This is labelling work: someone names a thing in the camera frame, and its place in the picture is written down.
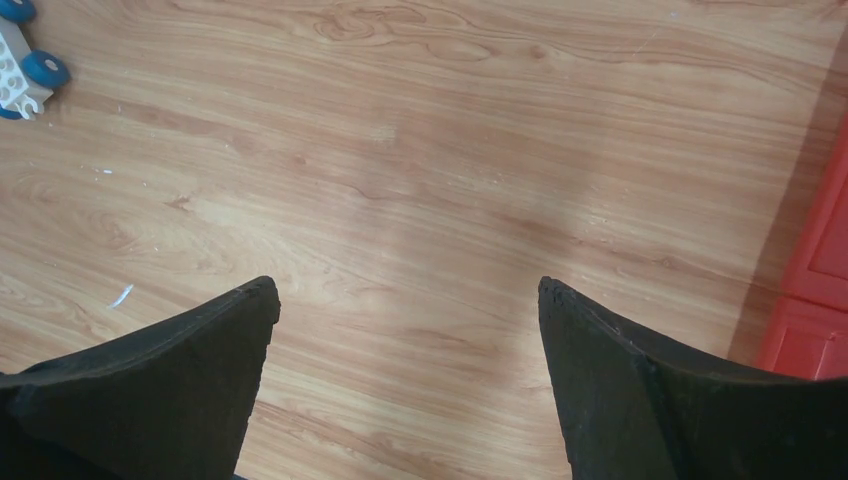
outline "toy wheel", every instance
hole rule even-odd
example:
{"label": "toy wheel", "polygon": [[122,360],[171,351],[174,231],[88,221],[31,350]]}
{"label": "toy wheel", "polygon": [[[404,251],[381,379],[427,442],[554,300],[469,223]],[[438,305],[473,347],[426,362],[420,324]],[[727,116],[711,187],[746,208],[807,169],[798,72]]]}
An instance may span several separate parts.
{"label": "toy wheel", "polygon": [[21,70],[44,88],[59,88],[71,79],[71,72],[61,60],[43,50],[33,50],[21,60]]}
{"label": "toy wheel", "polygon": [[0,118],[8,118],[9,120],[20,120],[23,117],[21,117],[21,114],[18,112],[6,110],[5,108],[0,108]]}
{"label": "toy wheel", "polygon": [[0,17],[12,23],[26,23],[35,18],[35,5],[30,0],[0,0]]}

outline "scratch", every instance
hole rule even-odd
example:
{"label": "scratch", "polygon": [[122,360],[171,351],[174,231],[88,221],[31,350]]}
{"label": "scratch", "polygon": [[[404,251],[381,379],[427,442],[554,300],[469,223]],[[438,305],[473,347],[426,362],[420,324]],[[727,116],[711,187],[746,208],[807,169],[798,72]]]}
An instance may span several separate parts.
{"label": "scratch", "polygon": [[135,287],[135,285],[133,285],[132,283],[127,285],[127,288],[124,289],[124,293],[122,293],[121,296],[118,297],[117,300],[112,302],[112,305],[109,305],[109,308],[115,308],[118,305],[120,305],[121,303],[123,303],[124,300],[127,298],[127,295],[129,295],[130,292],[132,292],[133,287]]}
{"label": "scratch", "polygon": [[643,43],[643,44],[642,44],[642,45],[641,45],[641,46],[640,46],[640,47],[639,47],[639,48],[638,48],[635,52],[633,52],[633,55],[630,55],[630,56],[631,56],[631,57],[635,57],[635,56],[636,56],[636,54],[637,54],[637,53],[639,53],[639,52],[641,52],[641,51],[642,51],[642,49],[643,49],[643,48],[645,48],[645,46],[646,46],[646,45],[647,45],[647,44],[648,44],[651,40],[653,40],[653,39],[654,39],[654,37],[656,37],[658,33],[660,33],[660,27],[657,27],[657,29],[656,29],[656,30],[654,30],[654,34],[653,34],[653,35],[651,35],[650,37],[648,37],[648,39],[647,39],[647,40],[645,40],[645,43]]}

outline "wood grain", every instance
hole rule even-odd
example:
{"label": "wood grain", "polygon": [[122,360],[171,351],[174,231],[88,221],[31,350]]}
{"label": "wood grain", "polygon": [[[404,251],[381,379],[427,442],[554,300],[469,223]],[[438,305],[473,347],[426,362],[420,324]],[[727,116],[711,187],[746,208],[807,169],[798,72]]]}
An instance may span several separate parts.
{"label": "wood grain", "polygon": [[751,361],[848,92],[832,0],[37,3],[0,370],[272,275],[255,479],[570,478],[542,275]]}

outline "white scrap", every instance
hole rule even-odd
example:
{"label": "white scrap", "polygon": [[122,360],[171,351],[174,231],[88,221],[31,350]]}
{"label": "white scrap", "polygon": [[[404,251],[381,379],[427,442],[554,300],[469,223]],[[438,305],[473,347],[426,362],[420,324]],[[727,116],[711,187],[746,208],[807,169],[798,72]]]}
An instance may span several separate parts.
{"label": "white scrap", "polygon": [[127,298],[127,295],[129,295],[130,292],[132,292],[133,287],[135,287],[135,285],[133,285],[132,283],[127,285],[127,288],[124,289],[124,293],[122,293],[121,296],[118,297],[117,300],[112,302],[112,305],[109,305],[109,308],[115,308],[118,305],[120,305],[121,303],[123,303],[123,301]]}

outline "blue object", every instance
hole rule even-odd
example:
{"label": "blue object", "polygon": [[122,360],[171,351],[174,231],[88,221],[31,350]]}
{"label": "blue object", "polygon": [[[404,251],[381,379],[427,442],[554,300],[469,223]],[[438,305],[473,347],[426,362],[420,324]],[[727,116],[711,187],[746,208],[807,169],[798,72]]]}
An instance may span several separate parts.
{"label": "blue object", "polygon": [[8,118],[9,120],[20,120],[23,117],[21,117],[21,114],[18,112],[6,110],[5,108],[0,108],[0,118]]}
{"label": "blue object", "polygon": [[26,23],[35,18],[35,5],[30,0],[0,0],[0,17],[12,23]]}
{"label": "blue object", "polygon": [[43,50],[33,50],[21,60],[21,70],[44,88],[59,88],[71,80],[71,72],[61,60]]}

